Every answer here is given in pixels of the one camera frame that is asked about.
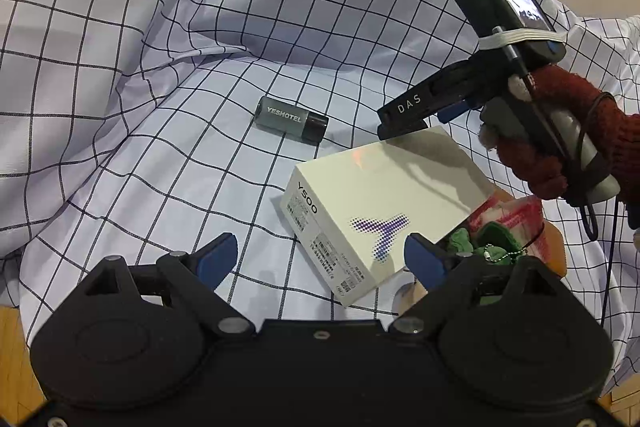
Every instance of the green plush toy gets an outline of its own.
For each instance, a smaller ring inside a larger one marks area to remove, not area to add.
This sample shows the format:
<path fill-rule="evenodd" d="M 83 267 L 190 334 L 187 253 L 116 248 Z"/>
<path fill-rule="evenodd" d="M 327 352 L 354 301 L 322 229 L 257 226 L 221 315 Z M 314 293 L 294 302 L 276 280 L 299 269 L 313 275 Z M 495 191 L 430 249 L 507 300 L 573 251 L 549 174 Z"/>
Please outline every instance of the green plush toy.
<path fill-rule="evenodd" d="M 513 264 L 523 254 L 522 246 L 510 230 L 496 221 L 487 223 L 479 230 L 475 246 L 467 229 L 457 229 L 449 236 L 447 251 L 473 252 L 494 264 Z"/>
<path fill-rule="evenodd" d="M 473 252 L 474 246 L 471 244 L 467 229 L 457 229 L 449 236 L 447 251 L 450 253 Z"/>
<path fill-rule="evenodd" d="M 490 221 L 482 227 L 476 235 L 478 247 L 494 245 L 504 248 L 507 252 L 522 250 L 522 245 L 513 237 L 511 231 L 497 221 Z"/>

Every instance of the white grid cloth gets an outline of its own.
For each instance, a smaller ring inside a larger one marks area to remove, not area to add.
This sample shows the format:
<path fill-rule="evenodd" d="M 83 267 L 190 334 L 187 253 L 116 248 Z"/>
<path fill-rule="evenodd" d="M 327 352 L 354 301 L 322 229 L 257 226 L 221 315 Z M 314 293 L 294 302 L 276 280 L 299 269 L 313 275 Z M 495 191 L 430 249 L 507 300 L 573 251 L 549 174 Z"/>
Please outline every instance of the white grid cloth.
<path fill-rule="evenodd" d="M 640 19 L 538 1 L 569 31 L 561 65 L 640 112 Z M 392 319 L 411 274 L 342 308 L 276 202 L 296 162 L 376 140 L 377 108 L 476 49 L 453 0 L 0 0 L 0 40 L 0 255 L 12 267 L 2 291 L 19 298 L 28 341 L 104 256 L 153 263 L 222 232 L 236 234 L 239 262 L 217 292 L 258 326 Z M 265 93 L 326 113 L 322 143 L 252 126 Z M 471 112 L 446 127 L 489 178 L 525 194 L 479 144 L 479 123 Z M 567 243 L 566 285 L 596 318 L 612 210 L 597 206 L 605 241 L 588 243 L 574 209 L 545 203 Z M 638 254 L 623 219 L 606 320 L 612 383 L 640 357 Z"/>

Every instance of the purple y logo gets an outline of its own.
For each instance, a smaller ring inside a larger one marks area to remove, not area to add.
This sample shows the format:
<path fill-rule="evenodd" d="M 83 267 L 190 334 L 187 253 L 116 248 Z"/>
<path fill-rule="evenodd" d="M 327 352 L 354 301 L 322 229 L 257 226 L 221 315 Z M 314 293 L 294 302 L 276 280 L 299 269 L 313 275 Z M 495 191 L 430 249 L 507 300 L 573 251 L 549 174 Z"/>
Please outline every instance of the purple y logo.
<path fill-rule="evenodd" d="M 409 224 L 404 214 L 398 214 L 383 221 L 382 219 L 351 219 L 351 226 L 358 232 L 376 232 L 380 236 L 373 249 L 373 258 L 381 263 L 389 257 L 389 250 L 396 234 Z"/>

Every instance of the white elastic band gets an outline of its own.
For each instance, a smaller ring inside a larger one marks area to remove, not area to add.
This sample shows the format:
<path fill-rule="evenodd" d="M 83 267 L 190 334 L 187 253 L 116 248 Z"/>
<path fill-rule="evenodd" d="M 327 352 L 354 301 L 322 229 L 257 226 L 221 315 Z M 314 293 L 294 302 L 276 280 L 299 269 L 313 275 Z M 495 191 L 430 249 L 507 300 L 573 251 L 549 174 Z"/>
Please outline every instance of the white elastic band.
<path fill-rule="evenodd" d="M 520 28 L 519 30 L 507 30 L 486 37 L 480 37 L 478 43 L 481 50 L 494 50 L 507 46 L 508 44 L 516 44 L 522 41 L 566 42 L 566 35 L 567 32 L 557 33 L 547 30 Z"/>

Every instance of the small display screen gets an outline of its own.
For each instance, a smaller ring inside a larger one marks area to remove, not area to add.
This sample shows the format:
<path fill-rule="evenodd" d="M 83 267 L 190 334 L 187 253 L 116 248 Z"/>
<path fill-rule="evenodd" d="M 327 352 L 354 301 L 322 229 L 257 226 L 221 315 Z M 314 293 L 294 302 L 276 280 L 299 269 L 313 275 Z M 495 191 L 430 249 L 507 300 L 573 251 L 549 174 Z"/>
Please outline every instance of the small display screen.
<path fill-rule="evenodd" d="M 525 27 L 537 30 L 551 29 L 533 0 L 507 0 L 507 2 Z"/>

